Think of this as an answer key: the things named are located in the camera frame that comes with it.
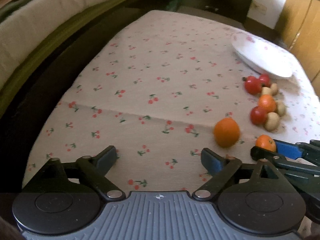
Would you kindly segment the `small mandarin orange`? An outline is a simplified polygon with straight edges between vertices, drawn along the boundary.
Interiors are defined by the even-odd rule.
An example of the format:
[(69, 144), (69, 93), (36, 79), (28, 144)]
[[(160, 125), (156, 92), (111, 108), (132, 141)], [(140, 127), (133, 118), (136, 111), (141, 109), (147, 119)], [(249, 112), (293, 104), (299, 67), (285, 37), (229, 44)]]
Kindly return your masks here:
[(265, 134), (259, 136), (256, 139), (255, 145), (259, 148), (263, 148), (271, 152), (276, 152), (277, 150), (275, 141), (271, 137)]

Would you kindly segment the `beige round fruit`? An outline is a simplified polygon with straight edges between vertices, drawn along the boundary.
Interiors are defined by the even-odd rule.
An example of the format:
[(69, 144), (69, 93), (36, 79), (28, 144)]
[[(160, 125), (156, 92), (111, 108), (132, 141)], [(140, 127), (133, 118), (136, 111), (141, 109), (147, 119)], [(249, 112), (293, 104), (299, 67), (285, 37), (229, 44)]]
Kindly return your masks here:
[(278, 128), (280, 124), (280, 116), (277, 113), (274, 112), (270, 112), (267, 114), (267, 120), (264, 123), (264, 128), (269, 131), (272, 132), (275, 129)]

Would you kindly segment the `large orange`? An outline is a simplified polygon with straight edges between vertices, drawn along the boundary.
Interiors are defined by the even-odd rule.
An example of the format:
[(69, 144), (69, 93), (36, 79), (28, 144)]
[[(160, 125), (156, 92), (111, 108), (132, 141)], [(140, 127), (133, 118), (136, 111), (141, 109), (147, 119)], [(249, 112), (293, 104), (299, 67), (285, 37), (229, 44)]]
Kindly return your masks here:
[(240, 128), (232, 118), (221, 119), (213, 128), (216, 143), (222, 148), (233, 146), (240, 138)]

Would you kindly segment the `beige longan fruit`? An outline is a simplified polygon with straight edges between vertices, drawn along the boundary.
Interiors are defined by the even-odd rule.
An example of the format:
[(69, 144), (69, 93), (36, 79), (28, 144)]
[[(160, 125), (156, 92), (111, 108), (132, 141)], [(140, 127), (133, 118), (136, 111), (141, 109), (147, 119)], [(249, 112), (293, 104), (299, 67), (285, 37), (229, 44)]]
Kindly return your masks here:
[(280, 100), (276, 101), (276, 113), (277, 113), (280, 117), (282, 117), (282, 116), (284, 116), (284, 115), (286, 114), (286, 106), (285, 106), (285, 104), (284, 104), (282, 101), (280, 101)]

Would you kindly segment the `tan round fruit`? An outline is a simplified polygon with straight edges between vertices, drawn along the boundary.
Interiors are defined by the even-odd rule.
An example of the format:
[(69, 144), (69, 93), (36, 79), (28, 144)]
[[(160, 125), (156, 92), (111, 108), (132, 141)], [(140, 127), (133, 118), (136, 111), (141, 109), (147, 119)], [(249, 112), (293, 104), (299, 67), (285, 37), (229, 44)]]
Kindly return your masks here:
[(272, 96), (273, 93), (272, 93), (272, 89), (269, 88), (269, 87), (263, 87), (262, 90), (261, 90), (261, 96), (263, 95), (270, 95)]

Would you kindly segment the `red tomato with stem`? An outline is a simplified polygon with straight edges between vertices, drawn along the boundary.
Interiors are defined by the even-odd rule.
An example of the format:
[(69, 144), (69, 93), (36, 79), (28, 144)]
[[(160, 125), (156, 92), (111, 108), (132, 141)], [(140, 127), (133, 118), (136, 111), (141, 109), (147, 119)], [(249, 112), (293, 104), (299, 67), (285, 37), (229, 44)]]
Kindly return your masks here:
[(254, 76), (243, 77), (244, 88), (251, 95), (257, 95), (262, 91), (262, 84), (259, 79)]

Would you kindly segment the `brown round fruit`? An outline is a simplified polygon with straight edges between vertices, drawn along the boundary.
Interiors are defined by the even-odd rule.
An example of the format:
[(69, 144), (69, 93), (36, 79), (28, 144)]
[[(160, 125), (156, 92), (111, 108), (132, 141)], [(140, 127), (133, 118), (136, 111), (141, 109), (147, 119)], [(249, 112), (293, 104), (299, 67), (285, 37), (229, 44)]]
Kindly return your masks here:
[(272, 83), (270, 85), (270, 90), (271, 90), (272, 96), (277, 95), (278, 94), (278, 85), (277, 85), (277, 83)]

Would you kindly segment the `red cherry tomato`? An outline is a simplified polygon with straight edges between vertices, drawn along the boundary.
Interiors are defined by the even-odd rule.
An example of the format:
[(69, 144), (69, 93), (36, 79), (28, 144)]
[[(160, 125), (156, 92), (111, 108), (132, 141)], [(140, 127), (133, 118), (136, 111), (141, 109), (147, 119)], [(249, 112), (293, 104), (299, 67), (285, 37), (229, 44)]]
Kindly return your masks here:
[(262, 87), (270, 87), (271, 86), (271, 80), (267, 74), (261, 74), (259, 76), (259, 80), (261, 82)]

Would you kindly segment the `white floral plate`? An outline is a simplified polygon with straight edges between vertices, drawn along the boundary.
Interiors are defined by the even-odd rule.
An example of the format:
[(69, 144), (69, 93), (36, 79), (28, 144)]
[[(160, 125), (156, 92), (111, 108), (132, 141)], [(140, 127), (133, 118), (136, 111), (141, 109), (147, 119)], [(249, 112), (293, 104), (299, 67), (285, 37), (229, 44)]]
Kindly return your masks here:
[(296, 57), (280, 46), (250, 33), (234, 33), (235, 53), (252, 70), (274, 79), (290, 79), (301, 67)]

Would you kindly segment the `cherry print tablecloth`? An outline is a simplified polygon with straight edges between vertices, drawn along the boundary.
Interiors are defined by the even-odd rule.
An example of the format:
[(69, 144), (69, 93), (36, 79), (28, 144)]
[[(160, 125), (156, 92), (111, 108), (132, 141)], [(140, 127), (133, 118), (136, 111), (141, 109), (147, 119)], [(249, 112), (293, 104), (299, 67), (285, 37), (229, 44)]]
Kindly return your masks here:
[[(194, 191), (209, 180), (201, 150), (251, 162), (265, 130), (249, 119), (258, 98), (242, 78), (252, 75), (231, 43), (243, 30), (205, 18), (153, 10), (112, 38), (65, 92), (44, 124), (24, 175), (50, 159), (73, 162), (107, 146), (118, 160), (107, 178), (125, 192)], [(303, 68), (278, 80), (287, 107), (274, 139), (319, 138), (319, 99)], [(234, 119), (239, 140), (220, 147), (213, 128)]]

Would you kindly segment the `wooden wardrobe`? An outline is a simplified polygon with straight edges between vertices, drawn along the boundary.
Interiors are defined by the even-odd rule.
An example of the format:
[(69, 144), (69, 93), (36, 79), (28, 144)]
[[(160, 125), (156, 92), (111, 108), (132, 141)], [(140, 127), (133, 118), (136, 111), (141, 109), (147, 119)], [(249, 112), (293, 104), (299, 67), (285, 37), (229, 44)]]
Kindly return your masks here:
[(276, 31), (315, 83), (319, 78), (319, 0), (286, 0)]

